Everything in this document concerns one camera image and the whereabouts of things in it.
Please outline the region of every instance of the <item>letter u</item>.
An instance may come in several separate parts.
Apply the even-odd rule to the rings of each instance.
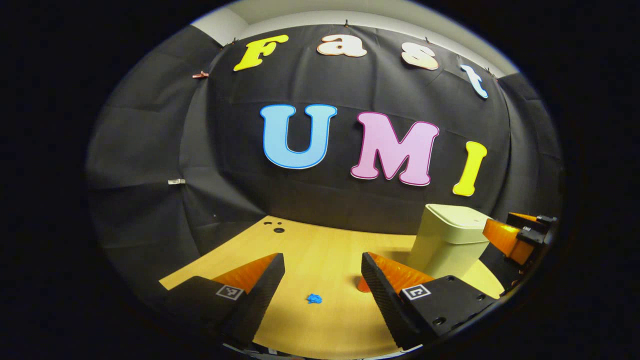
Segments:
[[[311,116],[311,137],[309,148],[302,152],[291,151],[287,146],[289,118],[295,113],[296,108],[291,105],[269,105],[260,110],[260,115],[264,118],[264,154],[279,167],[310,168],[322,161],[326,155],[329,121],[338,113],[338,109],[322,104],[305,108],[305,113]]]

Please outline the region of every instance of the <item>orange cup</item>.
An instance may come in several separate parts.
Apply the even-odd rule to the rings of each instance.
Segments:
[[[367,285],[367,282],[364,280],[364,276],[360,277],[360,282],[358,282],[358,290],[362,291],[363,293],[371,292],[371,289],[369,289],[369,285]]]

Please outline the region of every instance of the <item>beige box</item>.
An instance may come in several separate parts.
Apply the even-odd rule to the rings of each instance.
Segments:
[[[466,206],[427,204],[407,265],[436,279],[462,277],[489,244],[488,218]]]

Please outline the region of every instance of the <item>white ceiling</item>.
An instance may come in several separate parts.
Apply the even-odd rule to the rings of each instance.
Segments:
[[[401,20],[439,33],[465,46],[505,74],[518,72],[499,50],[454,20],[408,0],[240,0],[227,6],[249,25],[301,12],[347,10]]]

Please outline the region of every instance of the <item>lid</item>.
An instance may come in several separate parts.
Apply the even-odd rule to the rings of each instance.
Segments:
[[[484,225],[486,224],[486,219],[490,218],[480,211],[466,206],[427,204],[426,207],[440,220],[450,226],[458,227],[460,229],[483,230]]]

